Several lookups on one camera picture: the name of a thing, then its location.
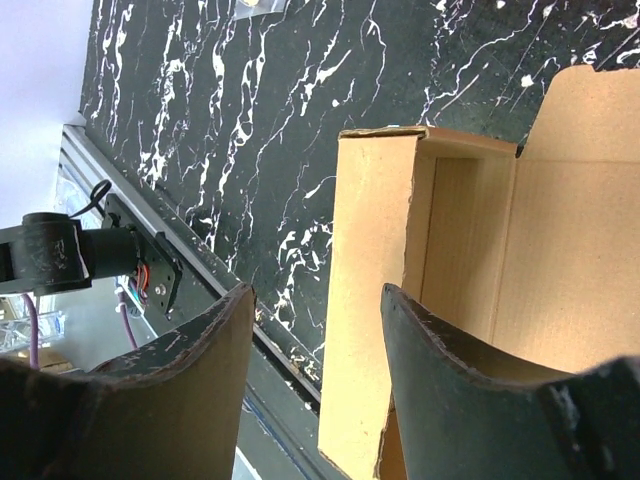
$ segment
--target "purple wire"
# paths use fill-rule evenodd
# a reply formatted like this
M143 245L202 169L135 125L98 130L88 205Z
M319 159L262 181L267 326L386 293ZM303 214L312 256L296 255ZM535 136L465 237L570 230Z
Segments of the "purple wire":
M36 370L40 369L40 363L38 362L38 312L36 311L36 306L33 304L33 300L31 297L23 293L22 300L24 300L24 304L27 306L27 310L29 311L29 318L31 319L31 345L29 346L29 364L31 368Z
M138 344L136 342L135 337L133 336L133 332L131 331L131 324L129 323L129 315L127 315L127 307L125 303L124 292L118 292L118 302L120 308L120 314L122 315L122 321L124 322L124 329L127 331L127 336L129 337L129 342L134 350L138 348Z

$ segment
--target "purple cable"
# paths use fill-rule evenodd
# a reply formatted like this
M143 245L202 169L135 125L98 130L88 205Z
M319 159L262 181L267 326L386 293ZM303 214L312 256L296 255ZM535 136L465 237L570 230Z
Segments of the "purple cable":
M29 346L29 364L31 368L36 370L40 369L40 364L38 362L38 312L36 311L36 306L33 304L33 300L31 297L23 293L22 300L24 300L24 304L27 306L27 310L29 311L29 318L31 319L31 345Z
M131 324L129 323L129 315L127 315L127 304L125 303L124 291L120 289L118 292L118 307L120 309L120 313L122 314L122 321L124 322L124 329L127 331L127 336L129 337L129 342L134 350L138 348L138 344L136 343L136 339L133 336L133 332L131 331Z

